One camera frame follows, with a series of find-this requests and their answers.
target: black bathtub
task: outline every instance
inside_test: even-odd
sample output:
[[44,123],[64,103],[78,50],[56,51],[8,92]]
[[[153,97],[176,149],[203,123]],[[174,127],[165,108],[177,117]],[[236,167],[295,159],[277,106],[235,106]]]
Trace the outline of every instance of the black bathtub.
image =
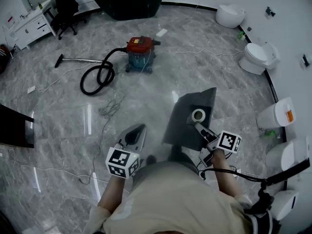
[[94,0],[99,7],[116,20],[153,17],[161,0]]

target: fiducial marker cube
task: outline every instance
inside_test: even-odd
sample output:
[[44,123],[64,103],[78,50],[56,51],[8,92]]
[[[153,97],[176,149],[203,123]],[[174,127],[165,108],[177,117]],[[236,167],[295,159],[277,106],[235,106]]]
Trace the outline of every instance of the fiducial marker cube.
[[241,136],[227,131],[222,131],[219,137],[217,148],[236,154],[241,141]]
[[130,178],[140,167],[140,155],[110,147],[105,164],[111,175]]

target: bottle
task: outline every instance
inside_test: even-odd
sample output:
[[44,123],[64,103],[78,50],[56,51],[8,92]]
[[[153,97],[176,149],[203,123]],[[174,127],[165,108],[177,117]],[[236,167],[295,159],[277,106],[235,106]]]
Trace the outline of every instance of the bottle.
[[243,41],[243,40],[245,40],[245,32],[244,31],[241,31],[241,32],[239,32],[239,34],[237,35],[237,39],[239,39],[239,40],[241,40],[241,41]]

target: shop vacuum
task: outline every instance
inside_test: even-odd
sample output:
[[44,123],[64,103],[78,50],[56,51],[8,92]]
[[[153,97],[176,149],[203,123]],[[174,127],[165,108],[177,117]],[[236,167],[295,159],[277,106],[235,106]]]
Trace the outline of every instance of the shop vacuum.
[[[130,70],[134,70],[134,71],[139,71],[141,73],[142,72],[152,73],[153,71],[152,71],[151,65],[153,64],[153,60],[156,57],[155,52],[154,52],[156,45],[160,45],[160,41],[156,41],[154,39],[151,39],[149,37],[144,37],[144,36],[132,37],[130,41],[128,42],[127,47],[113,49],[111,52],[108,53],[108,55],[104,58],[104,60],[64,58],[63,54],[61,54],[54,67],[57,68],[63,60],[101,63],[101,65],[94,66],[88,69],[87,72],[83,74],[81,81],[80,81],[81,91],[85,95],[92,96],[92,95],[97,94],[103,87],[107,86],[113,81],[115,77],[115,72],[113,69],[113,64],[108,61],[108,58],[114,52],[121,51],[121,52],[125,52],[128,54],[128,64],[126,66],[126,72],[130,72]],[[100,78],[101,78],[101,72],[103,68],[107,69],[108,72],[107,72],[105,80],[101,81]],[[99,84],[99,87],[92,92],[87,92],[85,91],[83,87],[84,80],[87,77],[87,75],[95,69],[98,69],[97,83]]]

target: red object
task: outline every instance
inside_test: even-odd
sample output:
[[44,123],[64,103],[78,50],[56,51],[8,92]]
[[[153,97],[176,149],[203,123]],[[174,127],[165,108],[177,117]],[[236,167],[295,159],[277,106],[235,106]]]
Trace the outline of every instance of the red object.
[[154,45],[149,37],[132,37],[127,45],[127,52],[144,54],[150,50],[154,50]]

